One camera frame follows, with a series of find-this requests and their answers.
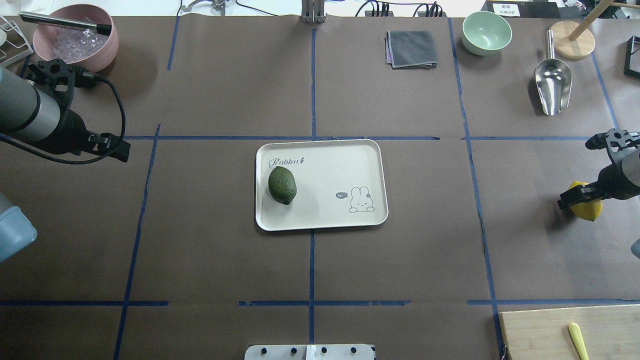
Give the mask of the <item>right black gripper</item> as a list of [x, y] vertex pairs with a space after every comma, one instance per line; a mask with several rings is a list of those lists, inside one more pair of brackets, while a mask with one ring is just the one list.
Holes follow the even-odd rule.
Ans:
[[640, 194], [640, 135], [623, 129], [597, 133], [585, 142], [588, 150], [606, 150], [611, 164], [599, 171], [598, 179], [579, 184], [560, 194], [560, 209], [595, 199], [627, 200]]

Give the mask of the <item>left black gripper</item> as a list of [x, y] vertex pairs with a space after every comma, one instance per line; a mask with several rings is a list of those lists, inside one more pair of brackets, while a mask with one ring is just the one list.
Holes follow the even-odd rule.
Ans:
[[[88, 160], [97, 162], [111, 157], [126, 163], [130, 157], [131, 145], [124, 140], [126, 130], [126, 114], [115, 85], [104, 76], [87, 70], [77, 64], [68, 64], [62, 59], [41, 60], [30, 64], [30, 80], [41, 85], [42, 91], [50, 96], [58, 105], [60, 116], [58, 124], [51, 134], [32, 145], [53, 155], [83, 152], [96, 155]], [[119, 135], [109, 132], [96, 133], [87, 130], [86, 125], [77, 113], [71, 110], [75, 88], [93, 88], [102, 82], [112, 90], [121, 114]]]

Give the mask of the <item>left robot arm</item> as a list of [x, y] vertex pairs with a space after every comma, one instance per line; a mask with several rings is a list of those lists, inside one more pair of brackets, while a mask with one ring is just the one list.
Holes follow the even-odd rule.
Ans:
[[[57, 58], [29, 65], [23, 79], [1, 68], [1, 141], [45, 160], [70, 164], [59, 155], [89, 153], [84, 165], [111, 157], [127, 162], [131, 145], [125, 141], [126, 114], [115, 85], [104, 76]], [[119, 135], [87, 130], [84, 120], [71, 109], [76, 88], [109, 86], [121, 115]]]

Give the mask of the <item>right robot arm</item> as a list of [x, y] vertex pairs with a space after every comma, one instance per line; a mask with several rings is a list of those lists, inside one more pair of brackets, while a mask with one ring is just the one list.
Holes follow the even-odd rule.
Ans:
[[627, 200], [640, 193], [639, 133], [622, 129], [610, 129], [595, 134], [585, 142], [588, 150], [605, 149], [611, 164], [599, 171], [595, 182], [574, 183], [560, 194], [557, 205], [571, 209], [578, 215], [582, 204], [596, 203], [604, 199]]

